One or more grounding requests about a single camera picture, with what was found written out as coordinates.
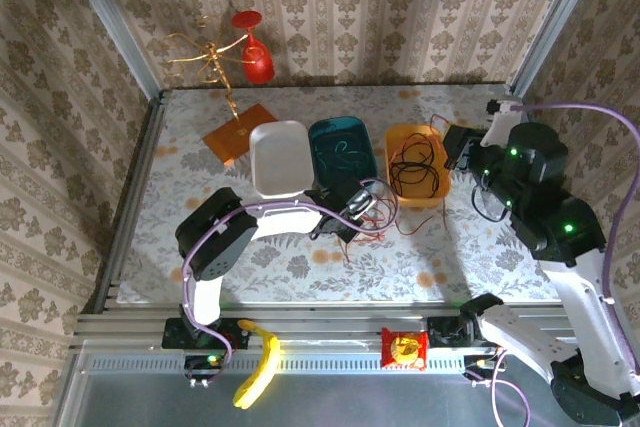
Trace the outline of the teal plastic tray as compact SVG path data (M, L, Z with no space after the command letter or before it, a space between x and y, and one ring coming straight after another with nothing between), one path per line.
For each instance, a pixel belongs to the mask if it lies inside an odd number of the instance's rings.
M353 116L319 120L308 130L316 181L322 188L337 182L376 177L378 167L362 120Z

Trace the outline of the orange plastic tray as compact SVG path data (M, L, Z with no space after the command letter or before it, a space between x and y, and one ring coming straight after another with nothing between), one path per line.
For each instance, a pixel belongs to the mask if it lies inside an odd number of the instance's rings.
M387 181L400 204L438 207L452 185L441 133L429 125L397 124L384 140Z

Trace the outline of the floral table mat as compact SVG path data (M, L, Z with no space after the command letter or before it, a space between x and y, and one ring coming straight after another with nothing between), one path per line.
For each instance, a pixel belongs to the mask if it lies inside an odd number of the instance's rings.
M484 126L487 103L474 107L448 105L435 112L419 113L415 104L434 94L420 94L416 87L400 86L384 100L367 94L312 94L299 97L307 106L293 107L304 125L341 116L361 119L371 139L378 163L384 162L384 136L396 124L448 122ZM279 95L259 101L276 118L292 120L268 104ZM222 94L204 94L205 113L182 112L169 121L168 140L155 148L153 160L159 171L151 180L151 192L143 207L143 227L133 248L146 251L144 261L155 264L150 275L143 274L140 260L133 259L123 272L119 302L179 302L182 260L177 250L178 225L215 190L231 187L245 202L257 200L252 185L250 162L242 158L224 166L204 144L203 137L229 119ZM453 300L460 303L490 292L506 302L549 302L556 291L529 252L517 240L499 208L484 194L473 192L471 177L454 174L444 203L434 209L405 208L396 227L374 241L357 240L343 244L333 236L312 241L305 235L284 234L252 242L225 276L222 299L231 294L241 302L428 301Z

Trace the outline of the white plastic tray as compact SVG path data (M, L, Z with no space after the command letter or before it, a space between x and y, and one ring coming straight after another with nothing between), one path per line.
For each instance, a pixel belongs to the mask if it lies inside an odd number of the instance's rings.
M252 183L264 199L295 197L309 190L315 174L306 127L276 121L255 127L249 136Z

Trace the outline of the red snack packet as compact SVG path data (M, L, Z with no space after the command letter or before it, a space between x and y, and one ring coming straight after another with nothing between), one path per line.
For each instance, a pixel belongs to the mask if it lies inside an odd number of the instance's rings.
M427 332L397 332L383 328L381 330L381 367L425 371L429 346Z

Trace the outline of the yellow banana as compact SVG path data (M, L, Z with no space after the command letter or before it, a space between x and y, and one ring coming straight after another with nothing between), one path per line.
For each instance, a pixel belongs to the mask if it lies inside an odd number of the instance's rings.
M264 393L275 376L281 357L281 344L274 333L259 327L254 321L241 319L238 326L262 339L262 356L258 367L240 385L233 397L233 405L246 410Z

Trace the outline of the red wine glass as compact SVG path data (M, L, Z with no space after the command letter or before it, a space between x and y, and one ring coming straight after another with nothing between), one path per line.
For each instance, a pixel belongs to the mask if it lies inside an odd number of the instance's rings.
M255 29L262 21L262 14L245 10L232 17L232 25L247 31L247 43L242 52L242 64L247 80L252 84L266 84L275 77L271 54L264 43L258 40Z

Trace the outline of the grey metal shelf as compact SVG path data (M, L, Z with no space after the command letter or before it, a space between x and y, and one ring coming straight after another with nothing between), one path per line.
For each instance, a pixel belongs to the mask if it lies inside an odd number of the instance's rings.
M496 388L461 374L276 373L246 410L232 399L257 367L237 354L208 388L184 373L89 372L80 353L61 388L50 427L582 427L557 405L548 385L509 359Z

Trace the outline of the small controller board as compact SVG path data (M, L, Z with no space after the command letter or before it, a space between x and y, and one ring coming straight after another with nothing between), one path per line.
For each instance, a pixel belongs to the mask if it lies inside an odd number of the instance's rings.
M506 369L504 361L497 363L496 355L469 355L464 357L464 371L462 375L474 386L481 385L489 388L495 369L497 369L498 373L502 373Z
M190 388L208 388L225 367L222 354L187 355L183 373Z

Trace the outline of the aluminium frame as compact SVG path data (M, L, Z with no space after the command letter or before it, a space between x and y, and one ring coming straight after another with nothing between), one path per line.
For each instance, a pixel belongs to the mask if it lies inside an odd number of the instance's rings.
M148 67L143 67L142 57L139 52L133 53L132 34L124 34L125 27L116 27L114 22L120 14L111 14L113 2L111 0L89 0L91 5L97 2L97 14L100 20L103 18L107 22L107 32L113 38L116 47L125 49L124 58L128 62L131 58L133 62L133 73L136 81L142 81L143 92L155 94L149 104L148 119L145 120L144 133L141 134L141 143L138 157L134 162L129 186L125 189L125 200L122 207L121 218L116 221L116 235L112 242L111 250L105 267L105 273L98 281L95 307L91 314L82 314L74 334L74 346L80 349L79 342L83 340L85 349L89 345L94 345L91 349L96 352L103 349L116 352L118 349L134 349L134 347L122 347L122 345L147 345L150 350L160 350L160 334L164 322L169 317L177 316L177 304L175 302L118 302L117 296L122 291L123 272L128 272L130 266L134 265L130 258L140 260L140 269L143 274L151 273L151 267L155 264L151 260L144 261L146 251L136 251L132 246L136 235L141 233L143 227L149 222L143 221L142 210L146 206L146 198L151 192L151 180L160 172L160 160L153 160L152 148L160 147L161 140L168 140L169 126L173 120L179 120L182 112L192 112L194 114L205 113L204 94L218 94L220 89L210 88L178 88L160 90L157 86L151 85ZM417 105L421 114L431 112L438 107L445 107L444 101L448 101L451 106L474 107L475 110L467 109L474 115L478 110L480 101L490 100L489 97L498 97L498 100L506 100L506 92L509 90L502 84L443 84L443 85L409 85L416 87L420 94L434 94L427 96L429 99L423 100L419 96L420 102ZM240 100L259 101L264 100L266 95L280 96L275 100L286 100L288 103L278 107L276 104L268 104L275 108L276 113L281 115L292 114L292 120L301 120L300 115L293 113L293 107L307 106L302 103L299 97L308 97L307 102L311 102L312 94L331 95L351 95L367 94L373 100L382 102L392 93L398 94L400 86L316 86L311 87L267 87L239 89ZM223 295L223 316L241 317L248 315L258 321L258 324L271 329L283 340L285 346L293 351L316 352L318 349L327 349L327 352L356 352L371 350L368 347L378 342L374 339L374 334L379 335L383 325L400 330L408 330L410 327L426 327L427 318L438 316L454 316L458 314L457 302L453 300L430 299L424 302L418 301L369 301L340 300L311 301L311 302L262 302L251 301L241 302L231 294L227 297ZM573 329L569 319L560 305L559 301L549 302L516 302L511 303L516 314L521 316L523 321L531 326L541 329L542 332L559 338L570 345L577 345Z

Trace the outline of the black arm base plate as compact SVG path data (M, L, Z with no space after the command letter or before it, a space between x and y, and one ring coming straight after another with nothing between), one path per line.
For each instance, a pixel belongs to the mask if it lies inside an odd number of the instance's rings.
M209 325L227 339L233 350L246 350L251 333L238 326L238 319L223 318ZM215 336L196 329L186 319L169 318L164 325L163 349L224 350L224 344Z
M473 320L460 316L429 317L426 329L432 347L495 348L496 343L487 340Z

